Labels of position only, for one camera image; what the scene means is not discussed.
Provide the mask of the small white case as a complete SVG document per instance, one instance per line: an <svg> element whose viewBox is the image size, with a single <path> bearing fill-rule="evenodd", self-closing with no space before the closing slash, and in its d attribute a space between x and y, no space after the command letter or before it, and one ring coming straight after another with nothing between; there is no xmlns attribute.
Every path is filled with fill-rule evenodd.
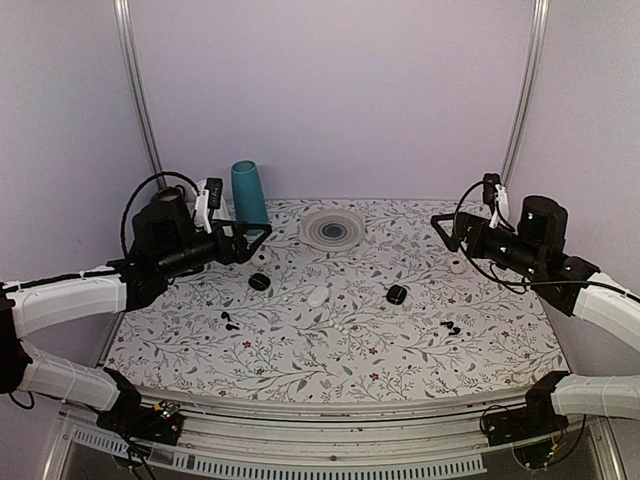
<svg viewBox="0 0 640 480"><path fill-rule="evenodd" d="M454 275L462 275L466 272L466 265L459 259L450 259L448 267Z"/></svg>
<svg viewBox="0 0 640 480"><path fill-rule="evenodd" d="M258 268L264 267L270 262L271 256L267 252L256 253L251 259L251 263Z"/></svg>

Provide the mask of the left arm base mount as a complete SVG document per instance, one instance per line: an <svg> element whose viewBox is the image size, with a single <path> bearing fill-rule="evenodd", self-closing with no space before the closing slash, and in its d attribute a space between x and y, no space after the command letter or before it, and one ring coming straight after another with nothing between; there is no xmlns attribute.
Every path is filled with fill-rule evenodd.
<svg viewBox="0 0 640 480"><path fill-rule="evenodd" d="M111 410L98 413L96 425L127 439L176 446L184 421L181 413L171 413L164 407L116 404Z"/></svg>

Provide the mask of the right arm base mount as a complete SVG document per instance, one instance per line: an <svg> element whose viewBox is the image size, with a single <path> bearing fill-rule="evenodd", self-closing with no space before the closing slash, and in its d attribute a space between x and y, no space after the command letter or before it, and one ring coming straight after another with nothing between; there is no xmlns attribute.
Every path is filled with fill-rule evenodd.
<svg viewBox="0 0 640 480"><path fill-rule="evenodd" d="M479 419L479 428L490 446L519 442L560 432L569 426L564 415L558 415L549 402L527 401L513 408L492 405Z"/></svg>

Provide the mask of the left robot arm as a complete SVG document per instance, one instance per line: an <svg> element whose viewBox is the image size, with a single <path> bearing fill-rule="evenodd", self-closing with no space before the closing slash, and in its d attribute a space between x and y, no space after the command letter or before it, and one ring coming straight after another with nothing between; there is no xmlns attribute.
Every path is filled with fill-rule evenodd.
<svg viewBox="0 0 640 480"><path fill-rule="evenodd" d="M147 204L133 217L134 241L120 260L1 289L1 391L25 391L109 412L128 434L148 426L140 395L121 374L88 368L26 344L40 330L99 314L150 306L177 277L211 262L242 264L271 234L268 224L211 220L180 199Z"/></svg>

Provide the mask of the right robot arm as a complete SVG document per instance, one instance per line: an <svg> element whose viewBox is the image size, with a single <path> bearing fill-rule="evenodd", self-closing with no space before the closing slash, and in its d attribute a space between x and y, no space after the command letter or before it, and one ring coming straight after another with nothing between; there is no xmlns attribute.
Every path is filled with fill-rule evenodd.
<svg viewBox="0 0 640 480"><path fill-rule="evenodd" d="M431 226L452 252L469 262L490 260L522 276L522 287L551 307L605 330L632 348L639 346L639 297L602 270L564 252L567 210L556 201L524 199L516 230L455 210L434 215ZM510 414L490 414L482 426L491 438L548 433L567 426L573 414L638 419L639 378L591 377L553 371L525 394L525 405Z"/></svg>

